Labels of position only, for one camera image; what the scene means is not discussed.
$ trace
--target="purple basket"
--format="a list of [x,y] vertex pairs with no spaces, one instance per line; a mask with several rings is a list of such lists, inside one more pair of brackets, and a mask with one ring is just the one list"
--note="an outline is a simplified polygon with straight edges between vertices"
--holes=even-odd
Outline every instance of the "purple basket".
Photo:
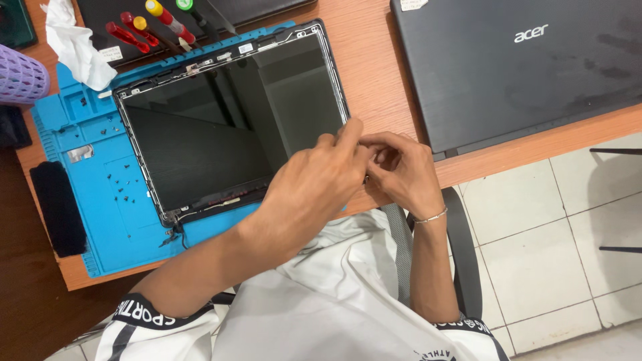
[[49,73],[38,61],[0,44],[0,101],[33,104],[49,93]]

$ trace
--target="acer logo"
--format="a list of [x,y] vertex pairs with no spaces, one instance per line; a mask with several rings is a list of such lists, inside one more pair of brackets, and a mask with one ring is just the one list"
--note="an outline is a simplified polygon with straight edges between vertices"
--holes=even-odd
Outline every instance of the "acer logo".
[[515,36],[516,36],[515,42],[522,42],[524,40],[528,40],[528,39],[536,38],[536,37],[538,37],[540,35],[544,35],[544,28],[547,27],[547,26],[548,26],[548,24],[546,24],[544,26],[540,26],[540,27],[535,28],[533,30],[526,30],[523,33],[517,33],[517,34],[515,34]]

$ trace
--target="white shirt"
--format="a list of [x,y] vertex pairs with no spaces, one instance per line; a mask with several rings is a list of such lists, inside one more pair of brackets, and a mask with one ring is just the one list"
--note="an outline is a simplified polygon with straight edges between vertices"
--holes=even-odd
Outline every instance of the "white shirt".
[[397,301],[384,212],[329,222],[289,262],[241,285],[219,326],[212,304],[165,317],[129,294],[96,360],[508,360],[480,320],[434,325]]

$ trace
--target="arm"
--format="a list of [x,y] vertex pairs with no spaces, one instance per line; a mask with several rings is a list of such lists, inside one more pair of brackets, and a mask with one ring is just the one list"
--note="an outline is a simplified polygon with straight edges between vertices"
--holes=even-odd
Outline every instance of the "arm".
[[133,289],[160,313],[187,317],[228,287],[287,262],[359,189],[369,152],[357,146],[363,123],[323,134],[277,172],[263,203],[227,232],[147,275]]
[[[390,132],[363,136],[360,143],[374,155],[368,175],[390,198],[425,220],[444,210],[435,165],[428,146],[406,134]],[[410,269],[410,308],[432,323],[459,320],[450,273],[446,217],[415,226]]]

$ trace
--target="blue silicone repair mat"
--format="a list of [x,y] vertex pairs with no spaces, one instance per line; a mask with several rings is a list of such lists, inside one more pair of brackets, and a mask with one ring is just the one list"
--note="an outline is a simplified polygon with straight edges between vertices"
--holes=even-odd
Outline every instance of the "blue silicone repair mat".
[[[209,53],[294,25],[289,21],[260,28],[204,46],[203,51]],[[189,63],[191,58],[202,55],[203,52],[196,49],[177,56],[176,60],[168,58],[167,62],[138,67],[117,75],[101,92],[78,83],[65,65],[58,64],[60,94],[36,101],[31,109],[47,159],[60,161],[69,175],[87,232],[87,252],[82,257],[89,277],[163,260],[184,250],[180,240],[159,248],[168,237],[165,235],[168,229],[161,226],[148,196],[113,97],[99,99],[98,94],[156,75],[167,67]],[[72,162],[67,152],[86,145],[93,147],[94,155]],[[258,205],[250,204],[184,225],[189,235],[187,245],[226,231]]]

